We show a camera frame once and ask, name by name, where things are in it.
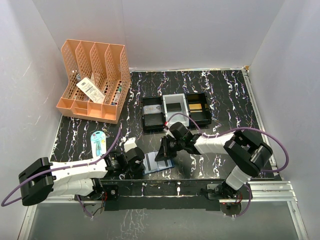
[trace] peach file holder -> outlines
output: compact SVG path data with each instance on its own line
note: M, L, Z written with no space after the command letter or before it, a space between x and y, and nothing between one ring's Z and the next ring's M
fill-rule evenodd
M117 124L131 84L124 45L67 39L61 53L68 76L57 108L67 117ZM94 76L95 85L104 93L103 103L84 101L86 95L77 87L81 79ZM117 105L111 105L121 85Z

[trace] gray floor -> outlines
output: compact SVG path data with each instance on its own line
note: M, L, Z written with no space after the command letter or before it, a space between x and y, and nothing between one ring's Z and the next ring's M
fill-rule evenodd
M84 216L75 203L41 203L28 239L298 239L286 202L252 202L247 213L235 220L196 209L103 212L93 221Z

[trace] white metal frame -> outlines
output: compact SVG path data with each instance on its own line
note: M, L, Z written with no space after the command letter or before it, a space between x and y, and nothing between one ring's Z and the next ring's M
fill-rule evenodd
M241 70L252 106L254 109L254 113L258 122L258 126L261 130L265 131L265 127L263 125L260 112L252 91L250 79L247 71L244 68L223 68L223 69L222 68L202 68L202 69L177 69L177 70L166 70L166 71L201 71L201 70L203 71ZM151 72L151 71L134 71L134 72ZM56 140L57 138L60 122L58 125L58 129L56 131L56 136L54 140ZM270 143L268 138L266 138L264 135L262 137L263 137L263 140L269 145ZM274 169L277 168L277 163L273 156L270 159L270 163L272 168ZM291 213L292 221L294 223L295 230L299 240L309 240L307 231L305 229L303 220L299 212L297 198L290 181L250 181L249 183L252 189L252 196L253 196L252 202L287 202L289 211ZM47 198L43 202L55 203L55 204L60 204L60 203L79 204L77 201L74 201L73 197L74 197L73 195L55 196L55 197ZM227 203L227 202L230 202L230 200L221 200L221 202ZM99 205L101 204L100 201L86 201L86 203L99 204ZM27 208L18 240L28 239L29 233L32 227L32 223L36 214L36 210L37 210L37 205L29 206Z

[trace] black marble tabletop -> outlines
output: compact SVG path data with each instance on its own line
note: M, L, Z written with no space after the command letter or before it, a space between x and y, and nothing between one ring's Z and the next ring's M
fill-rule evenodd
M118 124L62 117L51 161L71 162L92 158L90 137L95 131L106 134L107 148L114 141L119 127L123 137L136 137L137 146L145 154L160 148L164 133L144 133L142 128L143 97L166 94L207 92L212 110L212 124L202 131L222 133L237 127L259 128L248 89L240 70L154 71L133 72ZM120 141L115 149L123 149ZM180 151L173 159L174 168L143 176L146 180L225 179L235 163L226 154L191 155ZM265 169L271 169L270 163ZM273 179L273 173L259 178Z

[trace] orange plastic rack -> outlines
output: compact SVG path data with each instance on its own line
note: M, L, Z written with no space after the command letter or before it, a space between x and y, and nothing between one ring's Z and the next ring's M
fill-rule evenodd
M68 76L68 86L56 106L62 115L117 124L131 84L125 46L68 39L61 52ZM105 95L103 103L84 101L86 95L76 85L77 73L81 79L93 73L95 85ZM118 103L112 105L120 85Z

